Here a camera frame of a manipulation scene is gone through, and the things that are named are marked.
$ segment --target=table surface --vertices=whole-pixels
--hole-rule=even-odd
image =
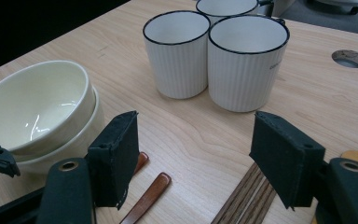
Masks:
[[[158,93],[142,28],[159,13],[195,10],[192,0],[131,0],[101,17],[0,67],[0,80],[35,63],[82,64],[101,96],[105,121],[139,112],[139,145],[150,162],[130,184],[123,207],[98,208],[99,223],[118,223],[154,178],[172,184],[143,217],[144,223],[210,223],[253,160],[248,156],[255,113],[233,113],[214,104],[208,91],[186,100]],[[335,63],[339,49],[358,51],[358,35],[287,21],[291,37],[268,103],[279,115],[326,147],[325,160],[358,150],[358,68]],[[38,189],[46,178],[0,175],[0,205]],[[264,223],[310,223],[310,208],[286,210],[276,197]]]

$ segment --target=cup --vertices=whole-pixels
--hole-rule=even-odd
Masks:
[[[229,17],[209,33],[208,82],[213,101],[235,112],[263,106],[289,41],[282,21],[257,15]]]
[[[265,16],[271,17],[273,0],[199,0],[196,9],[208,16],[211,24],[214,24],[225,17],[257,14],[259,7],[263,6],[266,6]]]
[[[208,85],[209,19],[196,11],[157,15],[143,29],[146,51],[157,89],[174,99],[185,99]]]

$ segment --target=white bowl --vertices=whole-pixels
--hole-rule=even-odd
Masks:
[[[95,107],[77,63],[38,63],[0,81],[0,145],[16,161],[49,153],[84,127]]]
[[[17,162],[21,172],[47,174],[50,167],[58,161],[68,158],[83,158],[95,138],[104,128],[103,109],[98,92],[94,89],[96,105],[86,126],[68,143],[42,157]]]

